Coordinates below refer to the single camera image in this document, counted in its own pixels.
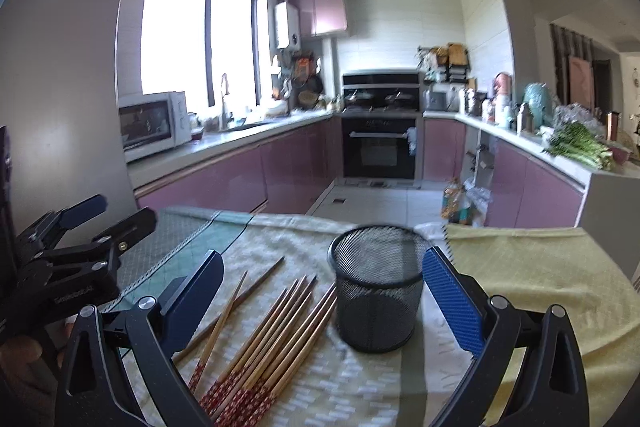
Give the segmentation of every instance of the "yellow towel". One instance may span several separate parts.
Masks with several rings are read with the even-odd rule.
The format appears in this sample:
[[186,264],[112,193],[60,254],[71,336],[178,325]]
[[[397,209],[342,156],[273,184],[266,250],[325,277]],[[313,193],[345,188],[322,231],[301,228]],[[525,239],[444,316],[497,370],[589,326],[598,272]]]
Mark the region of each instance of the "yellow towel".
[[[460,273],[487,295],[516,307],[567,309],[578,340],[589,393],[591,427],[611,417],[640,372],[640,296],[618,266],[582,229],[502,230],[447,226]],[[487,415],[496,423],[517,377],[516,350]]]

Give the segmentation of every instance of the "countertop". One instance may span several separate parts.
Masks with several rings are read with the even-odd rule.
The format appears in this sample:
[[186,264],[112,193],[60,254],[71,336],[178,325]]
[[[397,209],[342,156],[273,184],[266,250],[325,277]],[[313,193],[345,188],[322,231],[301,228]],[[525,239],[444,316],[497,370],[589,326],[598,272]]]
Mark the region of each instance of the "countertop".
[[586,165],[578,162],[574,162],[564,156],[551,156],[544,152],[545,145],[542,143],[541,136],[534,136],[532,134],[517,134],[515,131],[501,129],[492,123],[486,123],[474,116],[467,116],[457,112],[439,112],[439,111],[425,111],[422,116],[424,118],[440,118],[447,120],[457,120],[472,127],[476,127],[484,132],[492,134],[505,142],[524,150],[532,156],[542,160],[554,169],[562,172],[566,176],[578,182],[583,187],[588,187],[591,177],[593,175],[602,176],[626,176],[630,178],[640,178],[640,168],[633,165],[633,163],[627,162],[623,166],[616,166],[616,170],[599,171],[591,169]]
[[256,143],[298,127],[331,118],[331,111],[297,112],[277,122],[238,131],[205,133],[200,141],[191,141],[127,165],[133,190],[226,152]]

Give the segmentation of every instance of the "black wire mesh cup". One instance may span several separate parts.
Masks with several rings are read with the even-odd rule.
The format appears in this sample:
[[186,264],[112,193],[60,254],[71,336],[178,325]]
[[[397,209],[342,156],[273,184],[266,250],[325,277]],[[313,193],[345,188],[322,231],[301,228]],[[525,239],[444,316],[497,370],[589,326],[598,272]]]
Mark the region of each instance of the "black wire mesh cup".
[[422,256],[430,246],[413,230],[390,225],[358,227],[332,242],[336,326],[347,344],[386,353],[411,338],[424,284]]

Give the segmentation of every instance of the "screw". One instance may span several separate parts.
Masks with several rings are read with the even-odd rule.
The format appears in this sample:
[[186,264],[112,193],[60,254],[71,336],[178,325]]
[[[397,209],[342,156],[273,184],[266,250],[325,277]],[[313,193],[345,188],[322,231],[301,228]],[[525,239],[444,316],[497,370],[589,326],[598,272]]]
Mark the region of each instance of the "screw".
[[505,310],[509,305],[509,301],[500,295],[491,297],[491,306],[498,308],[499,310]]
[[153,308],[156,304],[156,300],[153,297],[143,297],[138,301],[138,308],[141,310],[148,310]]
[[87,318],[87,317],[91,317],[91,315],[94,314],[94,307],[93,306],[85,306],[84,308],[82,308],[80,310],[80,316]]
[[551,312],[560,319],[566,315],[565,309],[558,304],[554,304],[553,306],[551,306]]

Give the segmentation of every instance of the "microwave oven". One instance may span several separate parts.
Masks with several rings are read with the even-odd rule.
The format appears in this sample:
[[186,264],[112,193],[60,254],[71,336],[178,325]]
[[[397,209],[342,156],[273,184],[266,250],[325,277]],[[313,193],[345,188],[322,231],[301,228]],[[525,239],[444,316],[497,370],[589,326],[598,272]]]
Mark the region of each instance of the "microwave oven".
[[191,140],[184,91],[121,96],[118,111],[127,163]]

